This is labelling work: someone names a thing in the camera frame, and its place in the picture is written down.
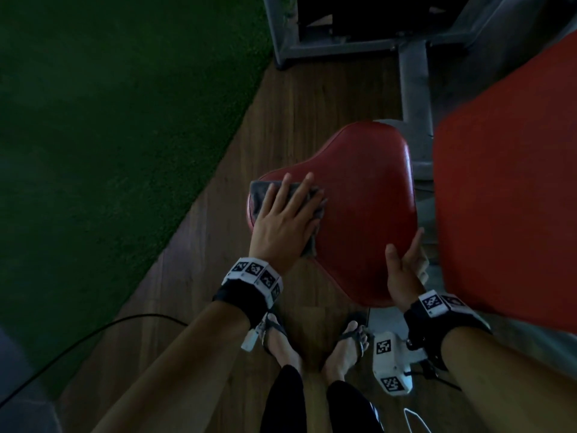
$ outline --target flip-flop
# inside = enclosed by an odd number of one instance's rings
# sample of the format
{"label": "flip-flop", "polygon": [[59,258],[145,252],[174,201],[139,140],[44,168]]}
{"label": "flip-flop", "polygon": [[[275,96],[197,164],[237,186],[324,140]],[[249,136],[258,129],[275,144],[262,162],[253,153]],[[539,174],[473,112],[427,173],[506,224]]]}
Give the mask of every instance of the flip-flop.
{"label": "flip-flop", "polygon": [[[278,323],[273,322],[272,320],[270,320],[270,319],[268,318],[269,313],[275,315],[276,319],[278,320]],[[266,342],[266,339],[267,339],[267,331],[268,331],[269,328],[274,328],[274,329],[280,331],[282,334],[284,334],[284,335],[287,337],[287,339],[289,338],[289,336],[288,336],[288,334],[287,334],[287,331],[285,330],[285,327],[284,327],[284,324],[283,324],[283,320],[281,319],[281,317],[280,317],[279,314],[278,314],[278,311],[277,311],[274,307],[271,308],[271,309],[268,311],[266,317],[264,318],[263,332],[262,332],[261,335],[260,335],[260,339],[261,339],[261,342],[262,342],[262,344],[263,344],[264,351],[265,351],[268,355],[274,357],[274,355],[269,351],[269,349],[268,349],[268,343]]]}
{"label": "flip-flop", "polygon": [[[347,327],[349,326],[349,323],[350,323],[351,321],[353,321],[353,320],[358,323],[358,327],[355,328],[355,329],[352,330],[352,331],[348,331],[348,332],[344,333],[343,331],[346,331]],[[365,354],[365,349],[363,348],[361,338],[362,338],[362,336],[365,335],[365,334],[367,335],[367,337],[370,336],[370,334],[367,333],[366,331],[358,331],[358,329],[359,329],[360,327],[365,327],[365,328],[366,328],[367,321],[368,321],[367,315],[366,315],[365,312],[362,312],[362,311],[356,311],[356,312],[350,313],[350,315],[347,316],[347,319],[344,320],[343,325],[342,325],[342,327],[340,328],[339,338],[336,340],[335,344],[333,345],[331,352],[326,353],[326,354],[322,357],[321,369],[324,367],[324,365],[325,365],[325,363],[327,362],[327,359],[329,358],[329,356],[330,356],[330,355],[332,354],[332,352],[335,350],[336,344],[339,343],[340,341],[345,340],[345,339],[348,339],[348,338],[354,339],[354,340],[357,342],[357,344],[358,344],[358,348],[359,348],[359,351],[361,352],[361,354],[360,354],[360,355],[357,355],[357,361],[355,362],[355,364],[358,363],[359,359],[360,359],[362,356],[364,356],[364,354]]]}

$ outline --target person's right arm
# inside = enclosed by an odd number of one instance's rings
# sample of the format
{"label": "person's right arm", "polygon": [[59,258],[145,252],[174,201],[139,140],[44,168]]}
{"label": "person's right arm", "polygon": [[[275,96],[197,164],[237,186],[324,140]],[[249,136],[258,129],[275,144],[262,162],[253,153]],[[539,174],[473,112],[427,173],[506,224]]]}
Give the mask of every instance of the person's right arm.
{"label": "person's right arm", "polygon": [[[388,288],[405,313],[425,292],[415,275],[422,231],[402,259],[386,247]],[[497,432],[577,431],[577,382],[476,328],[458,327],[441,344],[443,361],[473,407]]]}

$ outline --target cleaning cloth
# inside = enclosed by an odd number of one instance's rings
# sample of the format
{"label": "cleaning cloth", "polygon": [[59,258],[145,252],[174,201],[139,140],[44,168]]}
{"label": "cleaning cloth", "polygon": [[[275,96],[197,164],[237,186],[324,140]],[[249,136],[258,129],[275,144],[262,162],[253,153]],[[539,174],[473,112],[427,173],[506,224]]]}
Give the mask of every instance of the cleaning cloth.
{"label": "cleaning cloth", "polygon": [[[258,217],[258,213],[260,212],[261,208],[263,207],[264,196],[267,194],[268,186],[274,183],[277,188],[280,188],[281,181],[252,181],[250,182],[250,200],[252,201],[252,218],[256,221]],[[287,202],[292,198],[292,195],[297,188],[299,187],[300,183],[292,183],[289,188],[289,194],[287,197]],[[309,194],[305,198],[305,201],[302,203],[301,208],[319,191],[319,187],[311,187],[309,190]],[[322,219],[324,216],[325,206],[327,205],[327,199],[323,199],[319,207],[314,211],[313,218],[314,219]],[[310,239],[307,241],[305,249],[303,249],[301,257],[316,257],[317,251],[314,247],[314,242],[317,233],[319,232],[319,227],[317,226],[314,229],[313,235],[310,236]]]}

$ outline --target green artificial turf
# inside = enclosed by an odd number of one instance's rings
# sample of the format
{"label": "green artificial turf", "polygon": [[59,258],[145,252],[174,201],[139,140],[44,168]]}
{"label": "green artificial turf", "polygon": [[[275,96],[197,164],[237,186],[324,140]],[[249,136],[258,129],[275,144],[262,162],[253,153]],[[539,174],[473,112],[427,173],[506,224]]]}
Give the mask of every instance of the green artificial turf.
{"label": "green artificial turf", "polygon": [[271,48],[263,0],[0,0],[0,325],[34,368],[134,291]]}

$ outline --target person's left arm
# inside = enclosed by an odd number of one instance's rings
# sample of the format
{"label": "person's left arm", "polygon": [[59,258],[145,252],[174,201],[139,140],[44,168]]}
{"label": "person's left arm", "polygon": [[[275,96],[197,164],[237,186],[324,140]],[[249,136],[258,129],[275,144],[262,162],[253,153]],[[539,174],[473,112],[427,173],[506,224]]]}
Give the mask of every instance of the person's left arm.
{"label": "person's left arm", "polygon": [[[280,189],[271,185],[255,222],[249,256],[268,262],[280,275],[294,265],[319,224],[312,217],[322,192],[299,210],[312,183],[313,175],[308,174],[288,203],[290,175]],[[204,431],[249,328],[249,319],[240,308],[212,302],[93,431]]]}

